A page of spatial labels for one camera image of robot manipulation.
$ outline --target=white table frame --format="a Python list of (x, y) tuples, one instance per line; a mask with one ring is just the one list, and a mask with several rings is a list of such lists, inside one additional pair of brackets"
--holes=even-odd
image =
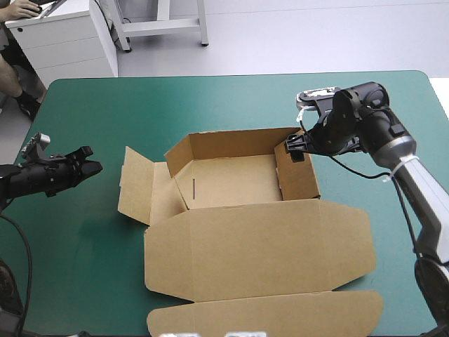
[(124, 22), (123, 14), (117, 0), (106, 0), (109, 12), (111, 13), (111, 20), (114, 23), (117, 36), (124, 51), (131, 50), (128, 40), (130, 37), (195, 32), (198, 30), (201, 33), (201, 45), (209, 45), (204, 0), (196, 0), (198, 4), (197, 18), (175, 20), (170, 19), (170, 0), (157, 1), (156, 21)]

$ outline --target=open cardboard box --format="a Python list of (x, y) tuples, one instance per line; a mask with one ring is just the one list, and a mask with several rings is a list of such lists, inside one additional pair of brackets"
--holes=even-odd
[(293, 163), (297, 128), (193, 133), (154, 163), (126, 148), (119, 211), (147, 225), (188, 209), (319, 197), (311, 158)]
[(367, 336), (382, 299), (332, 291), (375, 268), (365, 212), (320, 201), (297, 128), (194, 133), (154, 163), (126, 148), (119, 211), (145, 232), (145, 284), (194, 301), (152, 311), (149, 331)]

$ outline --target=black cable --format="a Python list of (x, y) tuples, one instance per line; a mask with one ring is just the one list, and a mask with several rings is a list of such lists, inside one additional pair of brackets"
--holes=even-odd
[(402, 212), (404, 213), (404, 217), (406, 218), (408, 231), (410, 233), (410, 237), (412, 238), (413, 252), (416, 255), (416, 259), (420, 261), (421, 256), (417, 252), (417, 243), (415, 232), (413, 231), (412, 222), (410, 221), (410, 216), (408, 216), (406, 203), (404, 202), (404, 198), (402, 196), (401, 188), (399, 187), (398, 181), (394, 176), (391, 176), (391, 181), (393, 182), (394, 188), (396, 189), (396, 193), (398, 194), (399, 202), (401, 203)]
[(389, 176), (390, 175), (390, 173), (388, 173), (388, 172), (381, 172), (381, 173), (378, 173), (378, 174), (376, 174), (374, 176), (367, 176), (366, 174), (363, 174), (362, 172), (358, 172), (358, 171), (353, 170), (352, 168), (344, 165), (342, 162), (336, 160), (336, 158), (334, 158), (332, 156), (327, 156), (327, 157), (331, 158), (334, 162), (339, 164), (342, 168), (344, 168), (344, 169), (348, 170), (349, 172), (351, 172), (353, 174), (356, 174), (356, 175), (358, 175), (358, 176), (360, 176), (362, 178), (365, 178), (365, 179), (377, 179), (377, 178), (380, 178), (382, 176)]
[[(109, 30), (109, 35), (111, 36), (112, 42), (114, 42), (114, 45), (116, 46), (116, 48), (120, 48), (120, 47), (117, 45), (117, 41), (119, 40), (119, 38), (116, 38), (116, 39), (114, 40), (114, 38), (112, 37), (112, 27), (113, 27), (114, 25), (111, 25), (111, 27), (109, 27), (109, 23), (107, 22), (106, 14), (105, 14), (105, 12), (103, 11), (103, 7), (102, 7), (101, 4), (98, 2), (98, 0), (94, 0), (94, 2), (97, 4), (97, 6), (98, 6), (98, 8), (100, 9), (100, 12), (101, 12), (101, 14), (102, 14), (102, 16), (103, 16), (103, 19), (105, 20), (106, 27), (107, 27), (107, 29)], [(123, 19), (124, 19), (124, 20), (127, 20), (129, 23), (131, 23), (131, 20), (129, 20), (128, 18), (123, 18)]]
[[(302, 123), (302, 119), (300, 119), (300, 125), (301, 125), (302, 130), (304, 131), (304, 134), (305, 134), (306, 136), (309, 136), (310, 141), (312, 141), (311, 135), (309, 134), (309, 132), (307, 131), (307, 129), (304, 127), (304, 124)], [(390, 173), (388, 173), (388, 172), (381, 172), (381, 173), (378, 173), (378, 174), (373, 175), (373, 176), (367, 176), (366, 174), (363, 174), (362, 172), (358, 172), (358, 171), (356, 171), (356, 170), (354, 170), (354, 169), (352, 169), (352, 168), (350, 168), (350, 167), (344, 165), (342, 162), (340, 162), (339, 160), (337, 160), (336, 158), (334, 158), (334, 157), (333, 157), (332, 155), (330, 155), (330, 154), (326, 154), (326, 153), (320, 153), (320, 154), (323, 155), (323, 156), (327, 156), (327, 157), (331, 158), (335, 163), (337, 163), (338, 165), (340, 165), (342, 168), (348, 170), (349, 172), (351, 172), (351, 173), (353, 173), (353, 174), (358, 175), (359, 177), (365, 178), (365, 179), (377, 179), (377, 178), (380, 178), (380, 177), (382, 177), (382, 176), (389, 176), (389, 175), (390, 175)]]
[(11, 225), (14, 226), (14, 228), (18, 231), (20, 237), (22, 238), (23, 244), (25, 245), (25, 249), (27, 251), (27, 259), (28, 259), (27, 299), (25, 301), (25, 306), (23, 308), (22, 318), (20, 319), (19, 332), (21, 332), (25, 324), (25, 318), (27, 317), (29, 302), (31, 300), (31, 285), (33, 281), (33, 260), (31, 255), (31, 249), (29, 247), (27, 236), (23, 232), (22, 228), (20, 228), (20, 226), (14, 220), (5, 216), (2, 213), (0, 213), (0, 218), (4, 219), (5, 221), (8, 221)]
[(106, 14), (105, 14), (105, 12), (103, 11), (103, 7), (100, 5), (100, 3), (98, 2), (98, 0), (94, 0), (94, 2), (97, 4), (98, 8), (100, 9), (101, 14), (103, 15), (103, 19), (105, 19), (106, 27), (107, 27), (107, 29), (109, 30), (109, 34), (111, 34), (112, 29), (109, 28), (109, 23), (107, 22)]

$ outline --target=person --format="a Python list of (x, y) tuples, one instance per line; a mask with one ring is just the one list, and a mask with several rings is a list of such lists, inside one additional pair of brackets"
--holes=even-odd
[[(0, 0), (0, 23), (20, 18), (34, 18), (39, 16), (39, 6), (29, 0), (15, 0), (10, 4), (9, 0)], [(0, 52), (0, 91), (5, 95), (15, 98), (20, 110), (32, 121), (37, 115), (41, 103), (20, 85), (17, 72), (12, 65), (21, 65), (26, 70), (34, 72), (17, 42), (8, 37), (9, 46)]]

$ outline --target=green table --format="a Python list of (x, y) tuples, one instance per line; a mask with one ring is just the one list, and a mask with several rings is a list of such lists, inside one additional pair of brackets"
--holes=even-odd
[[(29, 131), (51, 136), (48, 153), (90, 145), (104, 171), (76, 189), (47, 199), (23, 197), (6, 214), (25, 229), (34, 257), (32, 303), (26, 329), (39, 333), (147, 334), (154, 308), (185, 303), (144, 286), (145, 225), (117, 212), (125, 145), (153, 160), (194, 131), (294, 125), (295, 94), (365, 81), (384, 84), (391, 106), (418, 143), (418, 154), (446, 188), (449, 122), (421, 72), (358, 72), (231, 77), (77, 79), (55, 82)], [(315, 114), (306, 114), (311, 126)], [(368, 155), (340, 158), (366, 172), (380, 171)], [(344, 287), (375, 289), (384, 313), (375, 335), (413, 335), (434, 326), (415, 285), (414, 255), (394, 188), (354, 176), (314, 157), (323, 199), (365, 209), (371, 219), (377, 269)], [(416, 229), (420, 228), (413, 218)], [(1, 256), (25, 293), (25, 253), (1, 224)]]

